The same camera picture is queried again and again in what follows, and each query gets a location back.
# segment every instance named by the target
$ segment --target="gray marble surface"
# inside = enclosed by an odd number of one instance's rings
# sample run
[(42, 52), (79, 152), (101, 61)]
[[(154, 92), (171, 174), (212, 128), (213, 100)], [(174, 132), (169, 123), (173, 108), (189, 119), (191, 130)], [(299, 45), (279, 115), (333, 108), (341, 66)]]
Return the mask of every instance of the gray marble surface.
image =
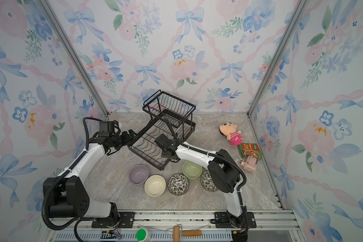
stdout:
[[(110, 115), (109, 120), (117, 120), (122, 130), (140, 131), (150, 120), (149, 114)], [(255, 143), (247, 116), (244, 114), (194, 114), (196, 129), (187, 142), (203, 149), (218, 151), (225, 149), (235, 162), (239, 162), (239, 152), (226, 137), (219, 133), (218, 127), (224, 122), (237, 124), (242, 131), (245, 143)], [(111, 156), (103, 156), (93, 167), (85, 180), (84, 186), (93, 199), (104, 202), (115, 202), (121, 210), (225, 210), (226, 201), (221, 191), (206, 191), (200, 184), (200, 178), (189, 179), (190, 188), (182, 196), (172, 195), (166, 188), (163, 195), (150, 197), (145, 193), (144, 184), (135, 186), (128, 180), (129, 170), (135, 165), (148, 167), (149, 175), (161, 175), (166, 182), (177, 173), (182, 173), (185, 160), (178, 163), (169, 162), (163, 171), (123, 147)], [(261, 163), (256, 172), (246, 171), (247, 183), (242, 187), (242, 198), (249, 210), (278, 209), (273, 189)]]

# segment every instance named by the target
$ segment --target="wire dish rack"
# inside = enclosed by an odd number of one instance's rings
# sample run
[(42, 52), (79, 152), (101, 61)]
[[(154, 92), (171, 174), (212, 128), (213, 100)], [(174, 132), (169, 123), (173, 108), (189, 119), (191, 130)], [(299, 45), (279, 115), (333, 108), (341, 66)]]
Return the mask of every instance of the wire dish rack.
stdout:
[(161, 149), (155, 143), (156, 138), (161, 134), (173, 139), (172, 132), (164, 119), (171, 122), (177, 137), (186, 141), (195, 130), (192, 112), (196, 106), (158, 90), (145, 100), (142, 109), (150, 114), (150, 122), (137, 134), (135, 141), (128, 144), (128, 148), (152, 166), (164, 170), (170, 159), (161, 157)]

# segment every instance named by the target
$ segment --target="bowl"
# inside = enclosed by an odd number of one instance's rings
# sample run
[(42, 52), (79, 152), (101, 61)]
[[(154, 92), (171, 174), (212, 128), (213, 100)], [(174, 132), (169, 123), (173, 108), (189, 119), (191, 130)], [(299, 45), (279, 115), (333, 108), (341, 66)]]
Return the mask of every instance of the bowl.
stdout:
[(143, 184), (149, 177), (148, 168), (144, 165), (137, 165), (129, 171), (129, 181), (134, 185)]
[(213, 179), (211, 178), (209, 171), (203, 172), (202, 176), (200, 177), (200, 183), (202, 184), (204, 189), (209, 192), (216, 192), (219, 190), (219, 188), (214, 185)]
[(183, 174), (176, 174), (168, 180), (168, 190), (170, 193), (176, 196), (181, 196), (188, 191), (190, 182), (188, 178)]
[(192, 162), (192, 161), (186, 161), (183, 164), (183, 174), (190, 178), (190, 179), (195, 179), (198, 178), (203, 171), (202, 166)]
[(160, 175), (150, 176), (145, 182), (145, 192), (151, 197), (157, 197), (164, 193), (166, 182)]

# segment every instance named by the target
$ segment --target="stuffed toy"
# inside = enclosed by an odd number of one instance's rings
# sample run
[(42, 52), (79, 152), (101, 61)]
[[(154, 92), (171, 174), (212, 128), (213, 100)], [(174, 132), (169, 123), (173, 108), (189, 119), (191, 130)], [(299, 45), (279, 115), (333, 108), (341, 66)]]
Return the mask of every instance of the stuffed toy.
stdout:
[(241, 136), (241, 131), (237, 131), (236, 124), (226, 122), (219, 126), (219, 132), (222, 135), (227, 136), (227, 140), (230, 141), (232, 145), (239, 145), (242, 143), (243, 138)]

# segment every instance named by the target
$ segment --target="green button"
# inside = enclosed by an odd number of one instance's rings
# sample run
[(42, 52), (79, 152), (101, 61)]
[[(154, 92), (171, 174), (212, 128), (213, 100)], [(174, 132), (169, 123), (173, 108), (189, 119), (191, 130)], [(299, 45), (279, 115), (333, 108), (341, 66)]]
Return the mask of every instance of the green button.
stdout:
[(138, 241), (144, 240), (146, 236), (147, 236), (147, 233), (143, 229), (138, 230), (136, 233), (136, 238)]

